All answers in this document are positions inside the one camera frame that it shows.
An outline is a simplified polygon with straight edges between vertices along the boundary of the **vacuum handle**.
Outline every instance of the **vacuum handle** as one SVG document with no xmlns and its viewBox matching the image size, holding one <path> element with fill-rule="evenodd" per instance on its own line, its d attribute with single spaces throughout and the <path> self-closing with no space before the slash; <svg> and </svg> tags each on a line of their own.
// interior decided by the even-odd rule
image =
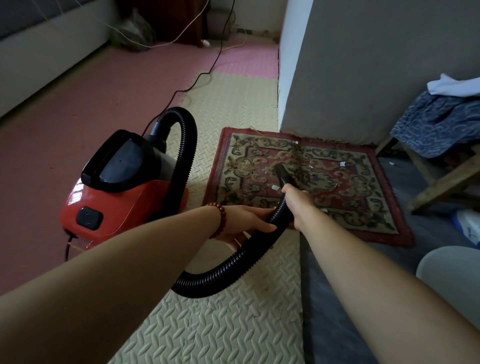
<svg viewBox="0 0 480 364">
<path fill-rule="evenodd" d="M 292 176 L 290 176 L 290 174 L 287 172 L 283 164 L 278 163 L 273 169 L 278 178 L 278 182 L 280 182 L 281 188 L 283 188 L 283 186 L 286 183 L 290 183 L 292 186 L 298 188 L 297 183 L 295 182 L 295 179 Z"/>
</svg>

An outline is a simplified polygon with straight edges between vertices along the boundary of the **white wall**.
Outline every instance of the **white wall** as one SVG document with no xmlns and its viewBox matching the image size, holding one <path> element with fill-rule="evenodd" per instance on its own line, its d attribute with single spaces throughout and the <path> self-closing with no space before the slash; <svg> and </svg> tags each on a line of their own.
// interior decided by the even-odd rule
<svg viewBox="0 0 480 364">
<path fill-rule="evenodd" d="M 97 0 L 0 42 L 0 116 L 25 101 L 109 39 L 119 19 L 113 0 Z"/>
<path fill-rule="evenodd" d="M 280 70 L 278 75 L 278 128 L 283 119 L 288 93 L 307 27 L 313 0 L 290 0 L 280 38 Z"/>
<path fill-rule="evenodd" d="M 230 9 L 233 0 L 212 0 L 212 8 Z M 287 0 L 237 0 L 234 11 L 235 24 L 250 30 L 282 30 Z"/>
<path fill-rule="evenodd" d="M 441 72 L 480 76 L 479 19 L 478 0 L 314 0 L 281 130 L 380 142 Z"/>
</svg>

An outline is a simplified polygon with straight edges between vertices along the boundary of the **vacuum cleaner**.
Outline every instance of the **vacuum cleaner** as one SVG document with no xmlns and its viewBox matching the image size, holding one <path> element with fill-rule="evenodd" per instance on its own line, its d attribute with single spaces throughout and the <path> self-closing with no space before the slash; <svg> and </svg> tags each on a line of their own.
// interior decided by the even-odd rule
<svg viewBox="0 0 480 364">
<path fill-rule="evenodd" d="M 166 154 L 167 138 L 175 123 L 181 127 L 177 160 Z M 197 146 L 197 127 L 184 108 L 161 113 L 145 138 L 126 130 L 116 131 L 85 165 L 60 214 L 73 238 L 91 241 L 87 249 L 141 224 L 178 214 L 187 202 L 187 180 Z M 279 184 L 295 180 L 282 164 L 274 168 Z M 277 241 L 293 220 L 285 196 L 266 219 L 274 232 L 256 231 L 232 256 L 201 274 L 183 272 L 172 290 L 188 298 L 218 293 L 245 274 Z"/>
</svg>

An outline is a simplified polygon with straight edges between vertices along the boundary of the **foam floor mat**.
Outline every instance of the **foam floor mat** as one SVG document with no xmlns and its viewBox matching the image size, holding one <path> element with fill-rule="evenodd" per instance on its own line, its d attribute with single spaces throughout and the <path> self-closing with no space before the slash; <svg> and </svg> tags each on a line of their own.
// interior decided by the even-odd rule
<svg viewBox="0 0 480 364">
<path fill-rule="evenodd" d="M 277 131 L 276 90 L 276 79 L 213 72 L 184 97 L 198 127 L 188 209 L 202 204 L 223 127 Z M 176 157 L 178 125 L 167 143 Z M 187 271 L 205 271 L 230 254 L 209 240 Z M 302 343 L 300 237 L 287 230 L 228 289 L 203 299 L 170 291 L 110 363 L 303 363 Z"/>
</svg>

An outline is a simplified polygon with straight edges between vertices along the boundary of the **wooden furniture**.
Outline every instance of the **wooden furniture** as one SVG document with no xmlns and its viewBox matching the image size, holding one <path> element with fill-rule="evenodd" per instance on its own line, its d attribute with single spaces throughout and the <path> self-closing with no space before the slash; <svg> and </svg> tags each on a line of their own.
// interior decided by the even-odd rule
<svg viewBox="0 0 480 364">
<path fill-rule="evenodd" d="M 182 32 L 205 6 L 206 0 L 116 0 L 122 18 L 130 16 L 132 8 L 155 30 L 158 41 L 170 42 Z M 178 39 L 178 43 L 193 44 L 202 47 L 202 39 L 206 38 L 206 13 L 188 27 Z"/>
<path fill-rule="evenodd" d="M 399 143 L 397 139 L 388 137 L 377 147 L 376 155 L 379 156 L 382 151 L 393 147 L 396 143 Z M 480 198 L 463 192 L 470 183 L 480 178 L 480 144 L 471 147 L 475 155 L 447 174 L 440 174 L 428 159 L 405 144 L 400 144 L 429 184 L 429 187 L 409 203 L 408 208 L 411 213 L 419 212 L 438 201 L 480 207 Z"/>
</svg>

